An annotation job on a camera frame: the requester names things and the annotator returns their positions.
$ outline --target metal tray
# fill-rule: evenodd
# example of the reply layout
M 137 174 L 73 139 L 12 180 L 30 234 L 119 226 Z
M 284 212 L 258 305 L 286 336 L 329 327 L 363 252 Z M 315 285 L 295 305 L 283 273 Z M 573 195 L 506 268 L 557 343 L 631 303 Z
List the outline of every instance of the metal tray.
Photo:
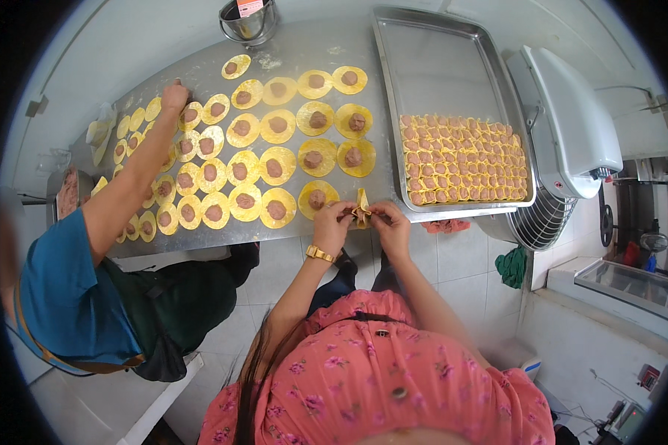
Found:
M 373 28 L 392 122 L 401 199 L 419 213 L 528 207 L 536 197 L 534 163 L 520 102 L 487 31 L 451 16 L 375 6 Z M 406 190 L 399 116 L 437 113 L 509 124 L 522 139 L 527 165 L 523 201 L 414 205 Z

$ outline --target pink floral shirt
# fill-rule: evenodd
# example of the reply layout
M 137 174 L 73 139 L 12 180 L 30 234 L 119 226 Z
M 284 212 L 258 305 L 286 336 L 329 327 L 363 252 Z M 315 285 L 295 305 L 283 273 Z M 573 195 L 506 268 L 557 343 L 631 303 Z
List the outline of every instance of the pink floral shirt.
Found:
M 350 444 L 415 427 L 473 444 L 554 443 L 547 401 L 521 369 L 483 369 L 452 338 L 403 323 L 343 320 L 357 311 L 412 323 L 389 290 L 357 290 L 317 310 L 307 338 L 263 382 L 256 444 Z M 216 396 L 199 445 L 232 442 L 237 396 L 237 384 Z

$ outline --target label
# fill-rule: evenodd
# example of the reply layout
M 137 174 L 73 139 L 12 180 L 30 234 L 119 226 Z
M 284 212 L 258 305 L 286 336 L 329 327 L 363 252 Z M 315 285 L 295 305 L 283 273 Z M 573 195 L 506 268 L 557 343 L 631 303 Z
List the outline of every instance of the label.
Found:
M 262 0 L 237 0 L 240 17 L 247 17 L 263 8 Z

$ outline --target blue shirt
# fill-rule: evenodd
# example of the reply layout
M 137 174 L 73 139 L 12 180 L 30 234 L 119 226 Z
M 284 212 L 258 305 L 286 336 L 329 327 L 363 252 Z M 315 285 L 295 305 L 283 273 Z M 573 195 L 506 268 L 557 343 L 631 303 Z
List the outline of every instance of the blue shirt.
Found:
M 35 340 L 63 360 L 121 365 L 141 353 L 114 283 L 92 264 L 82 209 L 30 246 L 20 304 Z M 19 319 L 18 333 L 31 343 Z

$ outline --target metal countertop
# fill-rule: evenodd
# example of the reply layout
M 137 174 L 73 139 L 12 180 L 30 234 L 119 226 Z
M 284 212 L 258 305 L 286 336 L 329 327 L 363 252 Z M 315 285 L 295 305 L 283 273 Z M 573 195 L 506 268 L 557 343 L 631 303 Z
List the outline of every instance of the metal countertop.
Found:
M 223 64 L 232 56 L 241 53 L 247 53 L 252 58 L 250 68 L 240 78 L 233 80 L 224 79 L 221 76 Z M 204 48 L 164 68 L 119 99 L 116 102 L 118 111 L 117 122 L 124 115 L 131 115 L 138 107 L 146 108 L 151 99 L 160 95 L 164 86 L 170 84 L 176 77 L 181 78 L 183 85 L 191 90 L 193 100 L 204 104 L 212 95 L 217 93 L 222 93 L 230 97 L 235 88 L 241 82 L 248 79 L 258 79 L 262 84 L 265 84 L 269 79 L 276 76 L 291 77 L 296 80 L 307 70 L 319 69 L 331 73 L 342 65 L 356 66 L 363 69 L 368 75 L 366 87 L 363 91 L 355 95 L 345 95 L 332 88 L 327 95 L 318 100 L 331 105 L 334 111 L 337 111 L 341 105 L 350 102 L 363 105 L 371 111 L 373 125 L 366 134 L 365 139 L 370 140 L 376 148 L 376 166 L 368 176 L 363 178 L 351 177 L 344 173 L 339 166 L 336 166 L 326 176 L 315 178 L 303 172 L 298 166 L 294 175 L 281 186 L 289 191 L 295 200 L 297 200 L 304 184 L 314 179 L 323 179 L 339 192 L 341 199 L 355 201 L 357 190 L 363 187 L 366 190 L 369 202 L 393 200 L 411 222 L 473 217 L 481 214 L 490 214 L 493 212 L 504 213 L 513 210 L 502 208 L 482 211 L 416 213 L 408 209 L 401 201 L 398 179 L 396 172 L 393 171 L 396 167 L 395 155 L 392 149 L 395 147 L 393 146 L 391 119 L 389 118 L 383 74 L 381 72 L 370 18 L 367 16 L 352 17 L 350 19 L 338 18 L 286 24 L 280 23 L 279 29 L 272 40 L 252 49 L 245 49 L 242 45 L 229 40 Z M 297 94 L 282 108 L 286 108 L 296 115 L 299 108 L 306 102 L 309 102 L 309 99 Z M 241 112 L 251 112 L 258 118 L 262 118 L 267 112 L 275 108 L 266 105 L 264 102 L 260 102 L 246 111 L 241 111 L 231 106 L 228 115 L 218 125 L 224 131 L 230 122 Z M 143 131 L 146 124 L 147 122 L 143 122 L 139 130 Z M 196 130 L 201 132 L 205 127 L 206 125 L 201 122 L 196 127 Z M 180 134 L 181 132 L 178 131 L 173 140 L 176 140 Z M 77 168 L 92 175 L 95 182 L 102 175 L 110 180 L 115 166 L 112 155 L 117 142 L 116 129 L 112 131 L 106 153 L 98 167 L 94 167 L 92 164 L 91 152 L 89 146 L 85 143 L 85 136 L 86 130 L 71 147 L 72 163 Z M 337 147 L 341 142 L 346 140 L 334 125 L 319 137 L 333 141 Z M 282 146 L 289 148 L 296 156 L 300 145 L 306 139 L 309 139 L 309 137 L 297 129 L 292 138 L 282 144 Z M 258 137 L 246 149 L 250 149 L 256 155 L 260 156 L 272 145 L 263 140 L 262 137 Z M 232 147 L 225 142 L 218 158 L 227 164 L 232 155 L 239 150 L 241 149 Z M 191 162 L 202 165 L 204 161 L 196 156 Z M 168 173 L 159 173 L 159 177 L 162 174 L 171 174 L 175 177 L 181 165 L 177 161 Z M 272 186 L 266 184 L 262 179 L 259 179 L 256 185 L 263 193 L 272 188 Z M 228 195 L 232 189 L 233 186 L 227 183 L 221 191 L 225 195 Z M 196 192 L 196 196 L 202 200 L 205 193 L 199 190 Z M 179 199 L 180 196 L 177 195 L 174 202 L 176 205 Z M 155 214 L 157 209 L 158 206 L 155 204 L 150 210 Z M 137 213 L 141 215 L 144 211 L 146 210 L 140 209 Z M 145 243 L 140 238 L 136 241 L 129 241 L 127 239 L 123 244 L 115 244 L 109 252 L 109 256 L 126 258 L 130 256 L 238 244 L 248 241 L 265 241 L 275 238 L 302 236 L 312 234 L 312 232 L 312 221 L 305 218 L 300 212 L 298 212 L 290 224 L 279 229 L 267 228 L 259 219 L 252 222 L 242 222 L 231 217 L 228 224 L 220 230 L 210 229 L 201 223 L 193 231 L 179 227 L 178 231 L 171 236 L 165 236 L 158 232 L 151 243 Z

